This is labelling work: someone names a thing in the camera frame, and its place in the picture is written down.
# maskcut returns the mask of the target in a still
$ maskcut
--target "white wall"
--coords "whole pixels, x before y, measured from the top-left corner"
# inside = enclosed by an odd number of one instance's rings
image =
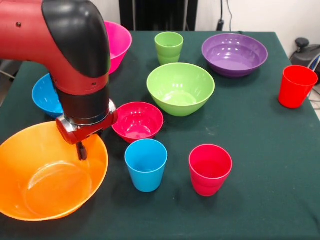
[[[91,0],[99,9],[103,20],[120,24],[119,0]]]
[[[320,0],[229,0],[232,31],[276,32],[288,56],[295,39],[304,37],[320,44]],[[196,31],[215,31],[220,19],[220,0],[199,0]],[[224,31],[230,14],[223,0]]]

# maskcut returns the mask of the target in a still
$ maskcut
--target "plastic bowl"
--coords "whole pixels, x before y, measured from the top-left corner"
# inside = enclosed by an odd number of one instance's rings
[[[252,37],[223,33],[209,37],[202,55],[216,73],[228,78],[250,75],[268,58],[266,47]]]
[[[104,21],[106,32],[109,39],[111,67],[109,74],[114,73],[125,55],[127,54],[131,44],[132,36],[130,32],[118,23]]]
[[[164,124],[161,111],[146,102],[124,104],[117,109],[117,113],[118,120],[112,128],[128,143],[140,139],[152,139]]]
[[[215,91],[215,81],[206,70],[182,62],[156,68],[148,76],[146,85],[156,104],[177,117],[199,110]]]
[[[56,119],[64,113],[50,74],[42,77],[33,87],[33,102],[47,115]]]
[[[83,141],[87,160],[61,136],[54,121],[26,128],[0,146],[0,212],[22,221],[70,215],[105,179],[108,153],[96,134]]]

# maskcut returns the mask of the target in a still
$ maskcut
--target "red cup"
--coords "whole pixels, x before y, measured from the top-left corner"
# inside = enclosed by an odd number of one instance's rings
[[[214,195],[229,176],[233,162],[229,153],[213,144],[197,146],[189,155],[191,183],[203,197]]]
[[[317,74],[310,68],[299,65],[287,66],[283,70],[278,100],[283,106],[299,108],[318,81]]]

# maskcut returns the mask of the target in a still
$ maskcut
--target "red bowl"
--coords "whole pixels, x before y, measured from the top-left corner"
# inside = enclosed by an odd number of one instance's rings
[[[140,139],[152,139],[164,124],[162,112],[146,102],[124,104],[117,109],[117,113],[118,120],[112,128],[130,144]]]

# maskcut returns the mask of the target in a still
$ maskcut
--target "dark green cloth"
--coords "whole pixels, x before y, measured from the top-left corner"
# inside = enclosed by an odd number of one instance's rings
[[[159,66],[156,34],[132,32],[132,46],[110,76],[110,95],[117,106],[131,101],[154,104],[146,80]],[[110,128],[103,134],[109,168],[94,197],[59,220],[32,223],[1,215],[0,240],[320,238],[320,122],[308,100],[299,109],[278,102],[282,72],[290,62],[276,34],[244,33],[261,41],[269,57],[242,79],[215,74],[202,57],[202,43],[216,32],[181,34],[180,62],[208,70],[216,89],[190,116],[164,113],[163,129],[155,138],[168,151],[160,188],[152,193],[134,188],[124,162],[129,144]],[[0,143],[50,121],[31,97],[33,85],[46,73],[39,64],[23,64],[0,108]],[[204,143],[225,148],[234,164],[222,189],[209,198],[194,192],[188,169],[190,151]]]

